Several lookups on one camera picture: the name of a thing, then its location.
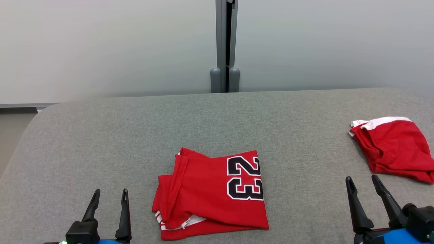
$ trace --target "gray table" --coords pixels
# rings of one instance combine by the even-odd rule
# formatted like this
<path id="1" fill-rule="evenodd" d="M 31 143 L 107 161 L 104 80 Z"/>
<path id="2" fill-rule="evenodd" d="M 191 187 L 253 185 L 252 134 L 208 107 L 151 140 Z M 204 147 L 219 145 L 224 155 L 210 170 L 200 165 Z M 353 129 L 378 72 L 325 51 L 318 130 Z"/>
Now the gray table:
<path id="1" fill-rule="evenodd" d="M 109 98 L 51 106 L 26 129 L 0 182 L 0 243 L 60 241 L 95 189 L 102 238 L 114 237 L 122 189 L 130 194 L 132 243 L 161 242 L 151 212 L 157 176 L 187 147 L 211 157 L 257 150 L 269 231 L 190 237 L 177 243 L 352 242 L 345 177 L 376 227 L 388 218 L 364 156 L 348 135 L 354 119 L 405 116 L 434 146 L 434 102 L 400 89 L 247 92 Z M 380 179 L 403 206 L 434 204 L 434 187 Z"/>

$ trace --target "gray floor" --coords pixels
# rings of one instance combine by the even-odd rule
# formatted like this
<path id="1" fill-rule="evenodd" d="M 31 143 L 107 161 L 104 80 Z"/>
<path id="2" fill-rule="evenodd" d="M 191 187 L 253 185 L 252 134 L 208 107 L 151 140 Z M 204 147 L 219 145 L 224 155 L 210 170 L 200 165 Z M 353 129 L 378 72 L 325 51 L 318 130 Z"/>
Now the gray floor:
<path id="1" fill-rule="evenodd" d="M 8 112 L 0 111 L 0 178 L 24 130 L 36 115 L 36 111 L 28 113 Z"/>

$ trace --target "white board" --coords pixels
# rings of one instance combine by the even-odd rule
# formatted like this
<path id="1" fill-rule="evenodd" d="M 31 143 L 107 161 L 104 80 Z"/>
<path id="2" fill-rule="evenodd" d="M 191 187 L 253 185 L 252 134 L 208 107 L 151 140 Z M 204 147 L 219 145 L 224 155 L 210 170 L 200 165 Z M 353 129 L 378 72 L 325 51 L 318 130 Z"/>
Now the white board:
<path id="1" fill-rule="evenodd" d="M 215 1 L 2 0 L 0 104 L 210 92 Z"/>
<path id="2" fill-rule="evenodd" d="M 240 91 L 407 87 L 434 96 L 431 0 L 239 0 Z"/>

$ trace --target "gray fabric tabletop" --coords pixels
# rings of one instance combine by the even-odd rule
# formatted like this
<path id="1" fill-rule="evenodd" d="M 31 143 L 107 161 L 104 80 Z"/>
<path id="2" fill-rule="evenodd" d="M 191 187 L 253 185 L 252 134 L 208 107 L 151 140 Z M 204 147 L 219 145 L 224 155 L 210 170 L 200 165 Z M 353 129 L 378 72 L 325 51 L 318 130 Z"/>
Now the gray fabric tabletop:
<path id="1" fill-rule="evenodd" d="M 158 243 L 151 212 L 157 177 L 181 147 L 210 157 L 257 150 L 270 230 L 190 237 L 175 243 L 339 243 L 354 234 L 345 177 L 377 228 L 388 217 L 371 172 L 348 135 L 350 121 L 413 120 L 434 147 L 434 102 L 401 89 L 247 92 L 93 99 L 38 114 L 0 181 L 0 243 L 61 241 L 95 189 L 101 238 L 114 238 L 123 188 L 132 244 Z M 380 175 L 403 206 L 434 204 L 434 186 Z"/>

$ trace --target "folded red garment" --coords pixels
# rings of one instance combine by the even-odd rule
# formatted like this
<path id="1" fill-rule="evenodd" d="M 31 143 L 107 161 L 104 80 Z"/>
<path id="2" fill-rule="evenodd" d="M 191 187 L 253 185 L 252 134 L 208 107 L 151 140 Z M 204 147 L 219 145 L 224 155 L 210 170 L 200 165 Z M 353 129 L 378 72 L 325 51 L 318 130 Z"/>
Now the folded red garment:
<path id="1" fill-rule="evenodd" d="M 152 211 L 162 240 L 268 229 L 256 151 L 219 158 L 182 148 L 160 175 Z"/>
<path id="2" fill-rule="evenodd" d="M 434 160 L 427 140 L 411 120 L 383 117 L 355 120 L 349 130 L 373 173 L 386 173 L 434 184 Z"/>

